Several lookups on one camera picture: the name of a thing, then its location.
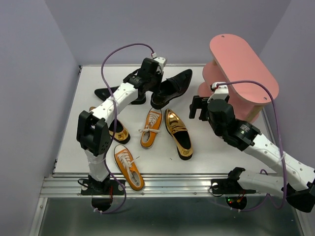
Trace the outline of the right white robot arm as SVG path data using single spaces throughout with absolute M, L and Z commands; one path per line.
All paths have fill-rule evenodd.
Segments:
M 236 167 L 227 178 L 214 179 L 215 195 L 268 193 L 285 200 L 295 209 L 310 213 L 315 206 L 315 170 L 281 152 L 261 131 L 234 115 L 226 99 L 194 96 L 189 106 L 189 118 L 200 109 L 199 119 L 207 121 L 214 134 L 228 145 L 263 162 L 276 176 L 254 173 Z

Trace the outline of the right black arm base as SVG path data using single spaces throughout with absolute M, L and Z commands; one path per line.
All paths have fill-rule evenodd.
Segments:
M 254 194 L 253 189 L 241 187 L 238 180 L 240 175 L 245 171 L 244 168 L 236 167 L 228 173 L 227 178 L 214 178 L 211 180 L 209 190 L 214 195 L 233 195 L 233 194 Z

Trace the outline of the black loafer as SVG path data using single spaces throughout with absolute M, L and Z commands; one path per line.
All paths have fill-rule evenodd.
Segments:
M 192 70 L 187 69 L 163 81 L 159 90 L 151 96 L 151 106 L 159 110 L 168 105 L 171 100 L 182 96 L 188 90 L 191 79 Z
M 95 95 L 101 99 L 102 101 L 105 101 L 107 98 L 111 96 L 108 88 L 98 88 L 94 91 Z M 137 94 L 138 97 L 130 103 L 130 105 L 142 105 L 146 102 L 146 94 Z

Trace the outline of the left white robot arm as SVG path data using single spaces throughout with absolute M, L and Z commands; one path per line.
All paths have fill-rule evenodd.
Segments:
M 78 118 L 76 139 L 85 150 L 89 162 L 89 176 L 93 181 L 93 189 L 103 194 L 109 190 L 103 159 L 111 145 L 112 135 L 109 127 L 117 115 L 138 96 L 157 91 L 163 77 L 163 69 L 167 59 L 156 57 L 145 58 L 136 73 L 128 74 L 113 96 L 107 98 L 92 111 L 82 111 Z

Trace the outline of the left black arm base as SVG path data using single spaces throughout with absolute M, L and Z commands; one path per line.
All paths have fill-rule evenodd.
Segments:
M 122 196 L 124 194 L 123 188 L 110 176 L 100 182 L 88 175 L 88 178 L 78 179 L 77 183 L 81 186 L 80 194 L 83 196 Z

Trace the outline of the black loafer back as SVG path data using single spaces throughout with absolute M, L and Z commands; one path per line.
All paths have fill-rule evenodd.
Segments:
M 163 81 L 159 90 L 151 96 L 151 106 L 159 110 L 168 105 L 171 100 L 182 96 L 188 90 L 191 79 L 192 70 L 187 69 Z

